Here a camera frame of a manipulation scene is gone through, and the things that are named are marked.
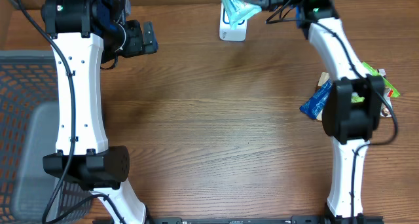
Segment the teal snack packet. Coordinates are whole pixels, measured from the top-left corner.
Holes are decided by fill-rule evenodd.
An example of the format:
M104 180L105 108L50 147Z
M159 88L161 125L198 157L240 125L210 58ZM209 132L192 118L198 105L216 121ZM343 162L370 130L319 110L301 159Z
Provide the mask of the teal snack packet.
M241 21L246 21L262 11L258 5L242 0L221 0L228 16L231 30L235 30Z

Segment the blue oreo cookie packet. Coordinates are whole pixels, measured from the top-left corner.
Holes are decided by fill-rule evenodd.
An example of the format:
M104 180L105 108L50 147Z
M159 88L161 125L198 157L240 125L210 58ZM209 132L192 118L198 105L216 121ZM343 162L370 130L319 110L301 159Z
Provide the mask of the blue oreo cookie packet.
M299 110L309 118L316 120L327 102L331 88L332 81L327 80L306 103L299 107Z

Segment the green snack packet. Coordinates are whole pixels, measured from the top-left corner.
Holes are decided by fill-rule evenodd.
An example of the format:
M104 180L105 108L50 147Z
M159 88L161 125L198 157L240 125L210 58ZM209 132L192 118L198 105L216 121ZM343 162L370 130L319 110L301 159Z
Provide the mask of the green snack packet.
M390 98L397 98L400 96L399 91L387 80L386 72L384 69L374 69L366 62L362 62L362 66L372 75L372 76L382 76L384 78L384 99L391 103Z

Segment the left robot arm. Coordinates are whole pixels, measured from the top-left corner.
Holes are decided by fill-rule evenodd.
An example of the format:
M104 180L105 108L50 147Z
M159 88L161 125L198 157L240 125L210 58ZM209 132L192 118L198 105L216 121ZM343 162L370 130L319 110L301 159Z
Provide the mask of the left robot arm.
M128 0L46 0L41 9L56 61L59 129L46 173L99 198L118 223L148 223L128 181L125 146L109 145L102 117L100 71L106 62L158 50L153 25L130 20Z

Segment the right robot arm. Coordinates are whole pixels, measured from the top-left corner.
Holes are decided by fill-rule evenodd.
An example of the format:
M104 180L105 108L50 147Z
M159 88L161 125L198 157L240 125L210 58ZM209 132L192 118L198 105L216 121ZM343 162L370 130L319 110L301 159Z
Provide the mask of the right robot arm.
M333 175L322 223L383 223L361 204L365 155L378 128L384 81L372 76L348 42L333 0L239 0L278 13L294 6L294 21L317 50L331 80L322 125L333 145Z

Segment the white barcode scanner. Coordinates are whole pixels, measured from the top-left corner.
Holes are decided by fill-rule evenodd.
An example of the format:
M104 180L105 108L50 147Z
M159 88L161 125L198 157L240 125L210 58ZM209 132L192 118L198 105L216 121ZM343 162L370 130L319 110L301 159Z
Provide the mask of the white barcode scanner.
M231 29L225 8L221 5L219 38L222 41L242 42L246 39L247 20L241 21L236 29Z

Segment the grey plastic shopping basket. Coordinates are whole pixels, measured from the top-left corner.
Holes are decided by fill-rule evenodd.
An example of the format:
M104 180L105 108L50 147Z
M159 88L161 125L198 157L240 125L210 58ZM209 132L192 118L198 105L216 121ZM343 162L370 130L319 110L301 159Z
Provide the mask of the grey plastic shopping basket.
M58 179L43 170L55 152L58 86L54 55L1 51L1 222L40 223Z

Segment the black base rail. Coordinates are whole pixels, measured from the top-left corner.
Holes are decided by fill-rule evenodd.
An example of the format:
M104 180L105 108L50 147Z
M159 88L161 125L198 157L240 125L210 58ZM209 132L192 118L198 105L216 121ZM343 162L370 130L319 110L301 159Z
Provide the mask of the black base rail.
M112 218L96 219L89 223L105 224L118 223ZM289 218L281 219L181 219L180 217L161 217L154 218L151 222L146 220L145 223L156 224L331 224L331 223L350 223L348 219L332 221L331 217L316 215L294 215ZM354 223L366 224L384 224L382 217L357 217Z

